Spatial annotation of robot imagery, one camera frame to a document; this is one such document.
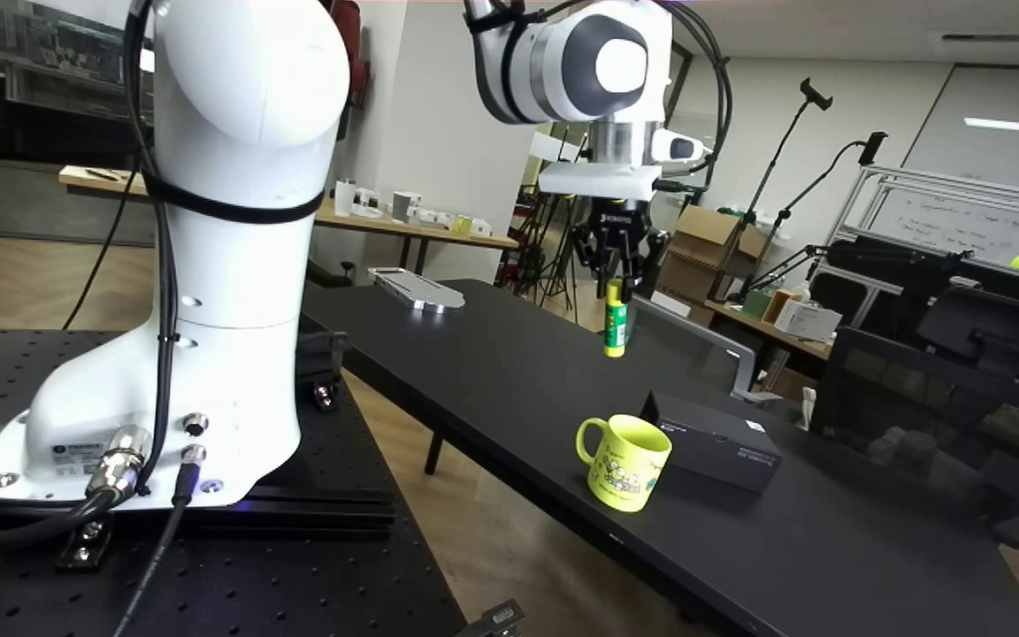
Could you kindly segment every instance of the floor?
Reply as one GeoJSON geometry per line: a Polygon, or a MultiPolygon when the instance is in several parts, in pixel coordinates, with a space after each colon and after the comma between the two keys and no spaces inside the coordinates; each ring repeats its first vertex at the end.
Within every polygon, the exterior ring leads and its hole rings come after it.
{"type": "MultiPolygon", "coordinates": [[[[0,240],[0,328],[60,328],[95,247],[0,240]]],[[[127,328],[152,308],[152,250],[117,247],[73,328],[127,328]]],[[[599,325],[590,288],[581,288],[581,325],[599,325]]],[[[347,388],[386,453],[459,610],[516,598],[524,633],[711,633],[683,622],[652,589],[572,539],[503,480],[447,447],[440,473],[420,473],[429,429],[347,377],[347,388]]]]}

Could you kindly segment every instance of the mug handle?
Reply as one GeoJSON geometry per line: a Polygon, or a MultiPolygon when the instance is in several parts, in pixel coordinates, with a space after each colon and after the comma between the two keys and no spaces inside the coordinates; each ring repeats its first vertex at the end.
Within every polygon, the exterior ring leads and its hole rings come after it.
{"type": "Polygon", "coordinates": [[[586,423],[581,423],[581,429],[578,429],[578,457],[581,457],[581,463],[590,466],[590,457],[593,457],[593,453],[585,451],[585,431],[586,431],[586,429],[608,431],[608,423],[606,423],[606,417],[586,417],[586,423]]]}

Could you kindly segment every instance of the black table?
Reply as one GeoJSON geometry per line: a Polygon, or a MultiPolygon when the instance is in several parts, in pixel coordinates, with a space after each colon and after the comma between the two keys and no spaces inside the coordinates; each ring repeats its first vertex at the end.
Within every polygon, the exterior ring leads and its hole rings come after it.
{"type": "Polygon", "coordinates": [[[706,361],[640,325],[608,361],[599,335],[506,292],[454,288],[466,308],[447,315],[413,315],[376,288],[311,288],[303,315],[351,333],[351,371],[678,610],[711,610],[742,633],[1019,633],[1019,589],[974,517],[733,403],[692,377],[706,361]],[[636,517],[599,506],[572,429],[640,412],[652,388],[763,423],[785,453],[768,492],[674,479],[636,517]]]}
{"type": "MultiPolygon", "coordinates": [[[[45,371],[99,335],[0,333],[0,423],[19,416],[45,371]]],[[[397,492],[354,400],[332,416],[301,412],[303,453],[286,480],[309,473],[332,495],[397,492]]],[[[459,633],[462,615],[402,499],[388,499],[386,539],[190,531],[184,517],[132,633],[459,633]]],[[[55,572],[60,545],[0,552],[0,637],[112,633],[161,517],[132,531],[117,517],[99,572],[55,572]]]]}

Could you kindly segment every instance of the ceiling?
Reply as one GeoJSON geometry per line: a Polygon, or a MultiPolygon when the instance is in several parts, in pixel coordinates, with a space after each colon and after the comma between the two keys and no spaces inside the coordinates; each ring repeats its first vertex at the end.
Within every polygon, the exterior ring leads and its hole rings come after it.
{"type": "Polygon", "coordinates": [[[711,20],[729,56],[1019,65],[1019,0],[685,4],[711,20]]]}

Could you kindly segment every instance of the yellow mug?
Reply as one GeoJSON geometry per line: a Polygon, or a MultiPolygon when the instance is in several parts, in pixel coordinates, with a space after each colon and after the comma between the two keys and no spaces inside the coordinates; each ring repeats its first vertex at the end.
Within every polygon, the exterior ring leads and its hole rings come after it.
{"type": "Polygon", "coordinates": [[[671,457],[671,440],[643,417],[586,417],[578,429],[578,457],[586,463],[586,488],[620,512],[646,506],[654,480],[671,457]],[[593,453],[585,451],[586,429],[603,429],[593,453]]]}

